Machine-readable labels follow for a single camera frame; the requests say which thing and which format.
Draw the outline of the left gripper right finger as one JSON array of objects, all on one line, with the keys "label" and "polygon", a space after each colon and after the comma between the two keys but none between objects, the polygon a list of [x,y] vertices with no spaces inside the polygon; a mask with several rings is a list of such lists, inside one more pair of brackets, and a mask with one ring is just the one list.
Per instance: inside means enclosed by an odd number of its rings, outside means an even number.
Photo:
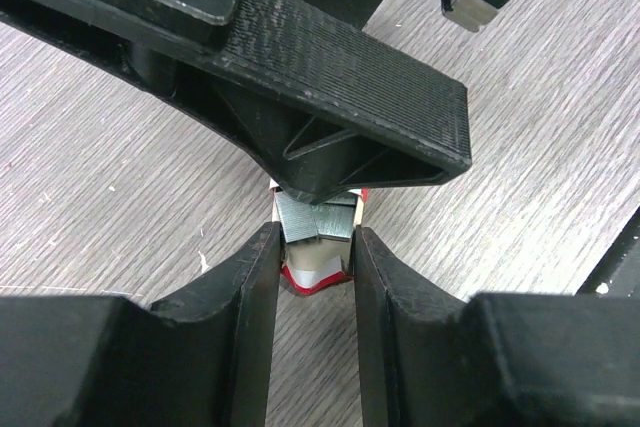
[{"label": "left gripper right finger", "polygon": [[367,426],[635,426],[639,303],[480,293],[461,301],[356,230]]}]

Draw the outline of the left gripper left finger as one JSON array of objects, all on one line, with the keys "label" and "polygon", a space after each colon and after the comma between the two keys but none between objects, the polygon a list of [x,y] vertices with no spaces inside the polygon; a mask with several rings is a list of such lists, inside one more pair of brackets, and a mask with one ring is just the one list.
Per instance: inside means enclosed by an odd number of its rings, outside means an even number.
[{"label": "left gripper left finger", "polygon": [[142,307],[123,296],[1,300],[5,426],[261,426],[280,275],[268,222]]}]

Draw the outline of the red white staple box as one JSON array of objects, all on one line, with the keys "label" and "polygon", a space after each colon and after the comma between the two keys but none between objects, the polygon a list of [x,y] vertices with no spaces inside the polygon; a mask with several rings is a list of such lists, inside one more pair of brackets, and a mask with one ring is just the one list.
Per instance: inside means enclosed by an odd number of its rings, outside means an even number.
[{"label": "red white staple box", "polygon": [[[275,180],[270,181],[269,190],[273,199],[272,220],[281,226],[274,196],[276,192],[284,190]],[[367,189],[351,189],[344,193],[347,192],[358,196],[354,230],[349,240],[317,238],[286,243],[282,230],[284,253],[282,254],[281,272],[300,295],[313,295],[324,288],[349,281],[352,278],[350,266],[352,238],[356,227],[362,222],[369,191]]]}]

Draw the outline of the silver staple strip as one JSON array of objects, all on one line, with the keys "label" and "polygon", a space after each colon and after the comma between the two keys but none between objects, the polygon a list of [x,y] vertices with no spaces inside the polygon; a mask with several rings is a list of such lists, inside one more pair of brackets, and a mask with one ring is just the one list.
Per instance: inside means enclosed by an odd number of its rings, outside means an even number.
[{"label": "silver staple strip", "polygon": [[354,230],[358,196],[343,193],[327,202],[311,205],[295,200],[286,192],[274,196],[286,243],[327,238],[349,240]]}]

